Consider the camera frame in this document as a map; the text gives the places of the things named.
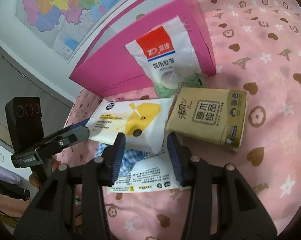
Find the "person's hand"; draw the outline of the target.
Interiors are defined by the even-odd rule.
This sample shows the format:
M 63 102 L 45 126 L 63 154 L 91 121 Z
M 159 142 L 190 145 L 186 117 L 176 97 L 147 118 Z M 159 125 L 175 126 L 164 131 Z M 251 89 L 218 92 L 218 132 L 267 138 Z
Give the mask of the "person's hand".
M 40 187 L 46 183 L 48 177 L 58 168 L 60 164 L 60 161 L 50 158 L 46 160 L 43 165 L 31 167 L 32 174 L 29 176 L 28 181 L 32 186 L 40 189 Z

